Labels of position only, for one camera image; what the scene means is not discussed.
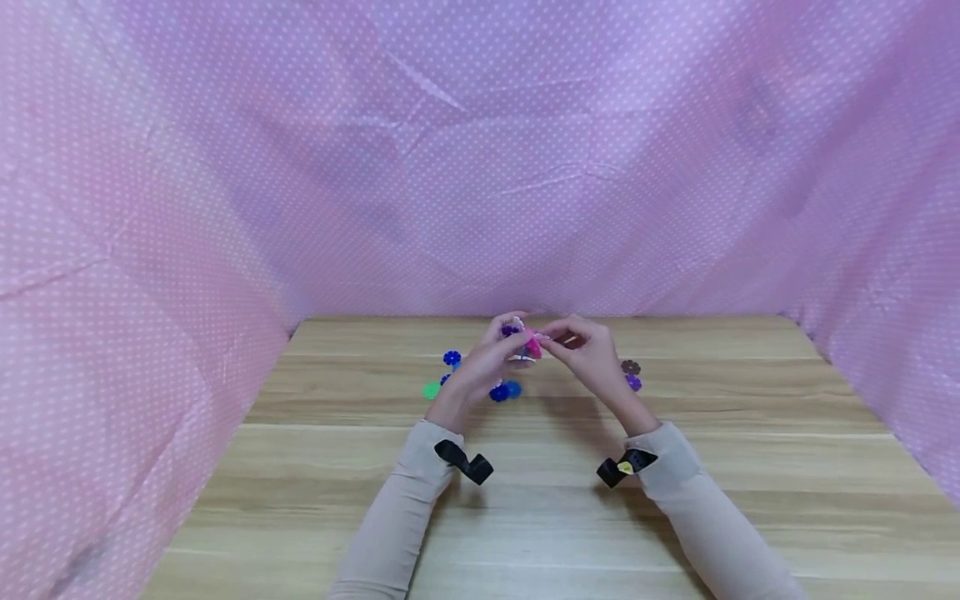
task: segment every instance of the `beige sleeve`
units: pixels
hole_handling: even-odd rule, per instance
[[[406,597],[430,513],[455,470],[434,451],[440,440],[464,445],[463,436],[434,423],[422,420],[414,426],[340,563],[327,598]]]
[[[704,472],[673,423],[625,445],[658,456],[639,474],[643,490],[670,519],[687,559],[717,600],[806,598],[786,564]]]

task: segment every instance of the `wood grain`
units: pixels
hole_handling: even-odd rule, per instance
[[[608,322],[643,395],[813,598],[960,598],[960,516],[792,323],[773,317]],[[276,365],[144,598],[324,597],[340,557],[426,410],[440,356],[483,322],[323,319]],[[621,430],[562,365],[471,416],[496,467],[454,480],[414,599],[709,598],[636,482],[593,474]]]

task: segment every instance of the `brown flower piece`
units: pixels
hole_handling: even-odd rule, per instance
[[[635,360],[625,360],[620,363],[620,370],[628,375],[639,375],[640,365],[638,365]]]

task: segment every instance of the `wrist strap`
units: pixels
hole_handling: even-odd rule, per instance
[[[597,468],[597,475],[608,488],[615,488],[627,475],[636,475],[657,461],[657,455],[646,450],[631,448],[624,452],[620,460],[608,458]]]
[[[478,486],[482,486],[493,474],[493,465],[487,462],[483,454],[477,454],[472,461],[468,461],[463,449],[450,440],[440,440],[433,449],[437,456],[458,468],[467,479]]]

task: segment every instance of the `fabric wall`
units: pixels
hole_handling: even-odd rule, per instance
[[[0,4],[0,597],[134,598],[316,313],[781,313],[960,503],[958,25]]]

